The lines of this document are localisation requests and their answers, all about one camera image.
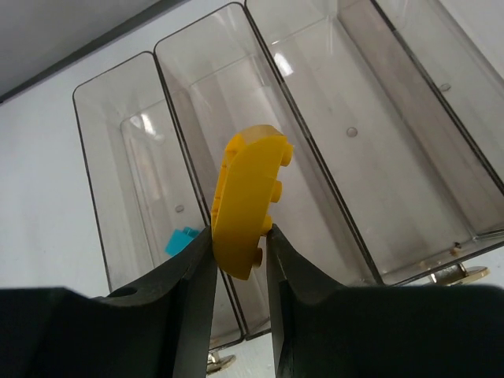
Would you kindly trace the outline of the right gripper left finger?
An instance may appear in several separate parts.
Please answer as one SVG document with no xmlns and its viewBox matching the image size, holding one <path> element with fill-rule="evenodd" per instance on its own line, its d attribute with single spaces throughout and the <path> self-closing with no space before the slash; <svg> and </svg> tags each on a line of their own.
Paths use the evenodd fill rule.
<svg viewBox="0 0 504 378">
<path fill-rule="evenodd" d="M 217 265 L 205 229 L 106 297 L 63 287 L 1 292 L 4 377 L 204 377 Z"/>
</svg>

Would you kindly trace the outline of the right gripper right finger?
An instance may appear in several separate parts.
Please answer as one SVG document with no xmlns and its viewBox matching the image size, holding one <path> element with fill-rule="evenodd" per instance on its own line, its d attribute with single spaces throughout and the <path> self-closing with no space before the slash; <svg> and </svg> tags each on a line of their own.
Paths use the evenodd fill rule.
<svg viewBox="0 0 504 378">
<path fill-rule="evenodd" d="M 277 226 L 266 245 L 278 377 L 502 376 L 501 288 L 348 287 Z"/>
</svg>

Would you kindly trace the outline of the teal lego brick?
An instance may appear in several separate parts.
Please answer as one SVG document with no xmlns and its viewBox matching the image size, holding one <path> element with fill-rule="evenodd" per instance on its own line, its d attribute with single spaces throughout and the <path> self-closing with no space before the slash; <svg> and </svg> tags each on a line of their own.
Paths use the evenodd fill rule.
<svg viewBox="0 0 504 378">
<path fill-rule="evenodd" d="M 186 248 L 199 234 L 198 229 L 185 227 L 176 229 L 165 247 L 165 252 L 168 256 L 173 257 Z"/>
</svg>

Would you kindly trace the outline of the yellow lego plate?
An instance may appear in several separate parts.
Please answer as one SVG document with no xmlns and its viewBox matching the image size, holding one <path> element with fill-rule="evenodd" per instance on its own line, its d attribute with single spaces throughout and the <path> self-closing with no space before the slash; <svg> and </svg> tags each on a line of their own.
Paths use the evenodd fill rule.
<svg viewBox="0 0 504 378">
<path fill-rule="evenodd" d="M 272 229 L 268 215 L 280 200 L 280 168 L 293 158 L 294 147 L 270 124 L 248 127 L 224 149 L 211 208 L 213 255 L 228 275 L 248 280 L 262 263 L 259 241 Z"/>
</svg>

